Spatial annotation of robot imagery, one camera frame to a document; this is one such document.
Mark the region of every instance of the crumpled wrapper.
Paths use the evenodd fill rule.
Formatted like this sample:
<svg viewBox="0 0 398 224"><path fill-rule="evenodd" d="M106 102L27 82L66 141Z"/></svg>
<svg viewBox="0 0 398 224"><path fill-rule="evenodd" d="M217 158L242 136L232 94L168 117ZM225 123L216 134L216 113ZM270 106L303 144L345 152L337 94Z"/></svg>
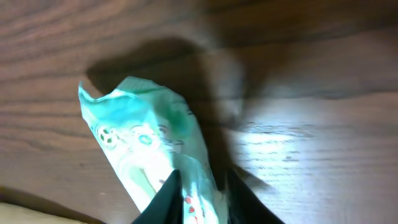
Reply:
<svg viewBox="0 0 398 224"><path fill-rule="evenodd" d="M203 136L185 100L150 80L127 77L92 98L80 85L81 113L123 186L143 212L170 173L182 179L184 223L227 223Z"/></svg>

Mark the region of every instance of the teal wrapper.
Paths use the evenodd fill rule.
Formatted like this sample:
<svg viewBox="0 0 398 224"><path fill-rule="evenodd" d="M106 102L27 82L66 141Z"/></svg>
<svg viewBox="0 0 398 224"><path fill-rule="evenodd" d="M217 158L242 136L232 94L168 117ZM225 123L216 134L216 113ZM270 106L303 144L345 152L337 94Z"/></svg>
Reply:
<svg viewBox="0 0 398 224"><path fill-rule="evenodd" d="M92 98L80 85L83 119L142 212L174 169L180 170L184 223L227 223L196 117L185 100L150 80L127 77Z"/></svg>

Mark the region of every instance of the wooden table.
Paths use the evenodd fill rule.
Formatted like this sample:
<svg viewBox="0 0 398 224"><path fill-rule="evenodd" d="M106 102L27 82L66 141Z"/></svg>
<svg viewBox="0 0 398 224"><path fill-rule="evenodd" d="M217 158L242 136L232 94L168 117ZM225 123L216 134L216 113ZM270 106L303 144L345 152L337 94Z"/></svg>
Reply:
<svg viewBox="0 0 398 224"><path fill-rule="evenodd" d="M397 23L396 0L1 0L0 185L132 221L76 93L134 75L286 223L396 223Z"/></svg>

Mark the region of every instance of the turquoise plastic packaging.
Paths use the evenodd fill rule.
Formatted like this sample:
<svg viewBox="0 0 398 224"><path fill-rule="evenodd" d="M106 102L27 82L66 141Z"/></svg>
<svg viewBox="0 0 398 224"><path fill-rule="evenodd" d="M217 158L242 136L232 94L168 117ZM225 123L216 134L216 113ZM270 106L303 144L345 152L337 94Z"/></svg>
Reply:
<svg viewBox="0 0 398 224"><path fill-rule="evenodd" d="M174 169L180 170L184 223L227 223L205 142L185 100L150 80L127 77L92 98L80 85L83 119L142 212Z"/></svg>

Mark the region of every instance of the wooden surface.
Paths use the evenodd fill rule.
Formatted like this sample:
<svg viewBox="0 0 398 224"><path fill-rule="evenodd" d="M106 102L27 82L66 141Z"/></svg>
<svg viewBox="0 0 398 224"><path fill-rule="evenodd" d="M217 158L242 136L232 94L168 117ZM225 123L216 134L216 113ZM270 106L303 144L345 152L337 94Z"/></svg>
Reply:
<svg viewBox="0 0 398 224"><path fill-rule="evenodd" d="M1 0L0 185L132 221L76 92L134 74L286 223L396 223L397 23L396 0Z"/></svg>

